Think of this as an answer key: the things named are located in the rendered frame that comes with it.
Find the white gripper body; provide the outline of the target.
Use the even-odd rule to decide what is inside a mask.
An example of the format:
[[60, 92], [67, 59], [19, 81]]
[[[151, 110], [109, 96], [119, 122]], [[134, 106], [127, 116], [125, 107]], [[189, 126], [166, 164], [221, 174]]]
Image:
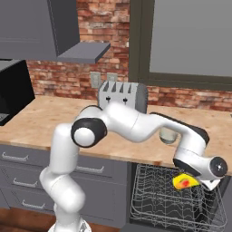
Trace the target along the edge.
[[205, 189], [212, 191], [215, 189], [215, 187], [220, 183], [219, 179], [215, 180], [203, 180], [202, 185], [205, 187]]

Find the yellow and red bowl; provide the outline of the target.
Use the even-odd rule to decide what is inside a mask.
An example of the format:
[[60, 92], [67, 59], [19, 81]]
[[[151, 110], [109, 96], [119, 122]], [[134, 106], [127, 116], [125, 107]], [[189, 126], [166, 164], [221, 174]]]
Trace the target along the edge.
[[172, 179], [172, 184], [175, 189], [187, 189], [199, 185], [199, 182], [192, 176], [181, 173]]

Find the pale translucent cup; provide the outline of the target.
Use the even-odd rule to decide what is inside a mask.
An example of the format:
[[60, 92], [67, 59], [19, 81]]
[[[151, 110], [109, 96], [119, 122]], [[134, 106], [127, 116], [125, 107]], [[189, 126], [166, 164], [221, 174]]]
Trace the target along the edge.
[[178, 134], [174, 130], [168, 128], [161, 128], [159, 131], [159, 138], [165, 144], [172, 144], [176, 141]]

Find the grey cupboard door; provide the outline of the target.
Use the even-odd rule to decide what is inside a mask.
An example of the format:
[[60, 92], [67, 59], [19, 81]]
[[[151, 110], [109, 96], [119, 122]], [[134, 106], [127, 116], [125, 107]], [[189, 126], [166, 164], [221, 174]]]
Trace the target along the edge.
[[88, 221], [122, 228], [126, 224], [128, 181], [75, 178], [86, 195], [81, 210]]

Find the grey drawer front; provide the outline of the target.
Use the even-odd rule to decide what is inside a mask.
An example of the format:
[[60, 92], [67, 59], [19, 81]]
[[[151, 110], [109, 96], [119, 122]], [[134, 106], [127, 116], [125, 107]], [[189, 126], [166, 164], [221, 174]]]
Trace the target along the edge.
[[[29, 155], [29, 160], [27, 162], [19, 162], [19, 161], [2, 159], [3, 152], [5, 152], [9, 156], [14, 156], [14, 157], [25, 157]], [[23, 148], [23, 147], [10, 146], [10, 145], [0, 145], [0, 160], [38, 166], [38, 167], [47, 167], [49, 165], [50, 152], [48, 150], [37, 150], [37, 149]]]
[[[21, 189], [21, 190], [31, 190], [44, 192], [41, 181], [39, 180], [40, 170], [17, 168], [14, 166], [0, 166], [0, 186], [11, 188], [11, 189]], [[13, 184], [13, 179], [16, 178], [20, 182], [25, 183], [35, 183], [38, 181], [36, 188], [28, 188], [17, 186]]]
[[75, 170], [73, 174], [83, 175], [94, 179], [107, 179], [108, 181], [119, 184], [125, 184], [127, 180], [128, 166], [125, 161], [80, 155], [77, 166], [94, 169], [100, 169], [102, 166], [104, 166], [104, 171], [101, 174], [94, 174]]
[[[33, 210], [47, 214], [53, 213], [53, 201], [47, 194], [13, 188], [2, 188], [2, 191], [10, 207]], [[43, 203], [45, 203], [45, 208], [40, 210], [24, 207], [22, 205], [23, 200], [25, 200], [25, 202], [28, 204], [37, 206], [41, 206]]]

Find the silver toaster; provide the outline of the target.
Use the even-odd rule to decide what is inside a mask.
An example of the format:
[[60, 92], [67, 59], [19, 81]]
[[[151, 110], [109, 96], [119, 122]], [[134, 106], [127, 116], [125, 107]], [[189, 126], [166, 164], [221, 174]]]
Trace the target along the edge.
[[98, 105], [104, 109], [110, 102], [123, 103], [146, 113], [148, 89], [143, 83], [104, 81], [98, 90]]

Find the grey framed window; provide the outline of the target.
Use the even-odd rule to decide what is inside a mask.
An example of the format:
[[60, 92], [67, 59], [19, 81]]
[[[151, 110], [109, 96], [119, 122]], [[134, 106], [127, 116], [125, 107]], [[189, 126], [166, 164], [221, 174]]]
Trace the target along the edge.
[[232, 92], [232, 0], [130, 0], [129, 79]]

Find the grey shelf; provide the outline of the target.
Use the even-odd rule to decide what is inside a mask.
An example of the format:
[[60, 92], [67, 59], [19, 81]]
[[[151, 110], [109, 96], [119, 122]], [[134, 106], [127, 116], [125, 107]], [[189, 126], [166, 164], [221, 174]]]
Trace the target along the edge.
[[57, 57], [59, 62], [65, 63], [97, 63], [110, 49], [110, 43], [79, 42], [74, 47]]

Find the black microwave oven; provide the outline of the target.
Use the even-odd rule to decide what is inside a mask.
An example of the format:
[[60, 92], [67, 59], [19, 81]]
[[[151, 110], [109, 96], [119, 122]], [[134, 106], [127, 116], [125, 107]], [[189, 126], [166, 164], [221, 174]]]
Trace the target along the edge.
[[0, 126], [35, 99], [25, 60], [0, 59]]

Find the grey wall outlet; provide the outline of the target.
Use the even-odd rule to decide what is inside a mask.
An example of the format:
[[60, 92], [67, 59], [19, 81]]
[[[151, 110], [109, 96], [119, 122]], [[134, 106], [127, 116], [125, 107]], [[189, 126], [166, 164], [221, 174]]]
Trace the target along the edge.
[[98, 88], [102, 83], [101, 74], [99, 72], [91, 72], [91, 86]]
[[117, 73], [113, 73], [113, 72], [108, 72], [107, 73], [107, 80], [108, 81], [116, 82], [118, 80], [118, 74]]

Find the grey wall cupboard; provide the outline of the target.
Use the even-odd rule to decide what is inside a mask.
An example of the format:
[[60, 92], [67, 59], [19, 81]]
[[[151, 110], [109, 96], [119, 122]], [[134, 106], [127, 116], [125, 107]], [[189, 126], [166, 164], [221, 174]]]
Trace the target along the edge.
[[0, 0], [0, 58], [55, 60], [79, 42], [76, 0]]

